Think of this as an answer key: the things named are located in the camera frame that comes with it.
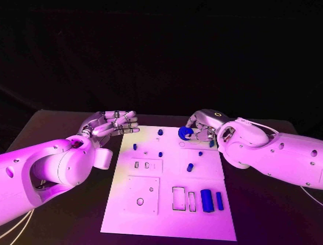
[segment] hole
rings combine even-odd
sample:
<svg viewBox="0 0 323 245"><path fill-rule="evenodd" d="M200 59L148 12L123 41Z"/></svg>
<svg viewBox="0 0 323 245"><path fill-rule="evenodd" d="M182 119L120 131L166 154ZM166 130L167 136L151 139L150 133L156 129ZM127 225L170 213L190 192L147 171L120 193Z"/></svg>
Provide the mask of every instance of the hole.
<svg viewBox="0 0 323 245"><path fill-rule="evenodd" d="M13 168L11 167L7 167L6 168L6 172L7 172L9 177L11 178L14 176L14 174L13 174Z"/></svg>
<svg viewBox="0 0 323 245"><path fill-rule="evenodd" d="M317 155L317 151L313 150L311 153L310 153L310 155L314 157Z"/></svg>
<svg viewBox="0 0 323 245"><path fill-rule="evenodd" d="M137 199L137 205L141 206L143 205L143 202L144 202L143 198L138 198Z"/></svg>

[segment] table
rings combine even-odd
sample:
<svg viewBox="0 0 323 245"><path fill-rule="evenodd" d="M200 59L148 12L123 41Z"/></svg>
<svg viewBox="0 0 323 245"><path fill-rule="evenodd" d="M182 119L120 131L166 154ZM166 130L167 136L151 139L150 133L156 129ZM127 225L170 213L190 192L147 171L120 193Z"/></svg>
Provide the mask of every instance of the table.
<svg viewBox="0 0 323 245"><path fill-rule="evenodd" d="M91 114L37 111L9 151L76 134L81 122ZM137 117L138 124L147 126L180 127L187 121L184 116ZM252 121L280 132L297 133L287 121ZM114 152L110 169L92 168L85 182L35 209L14 244L323 244L323 207L298 186L262 175L254 168L236 169L222 155L236 242L99 233L121 139L123 136L112 137L105 145ZM0 226L0 235L20 219ZM20 229L0 240L0 244L11 242Z"/></svg>

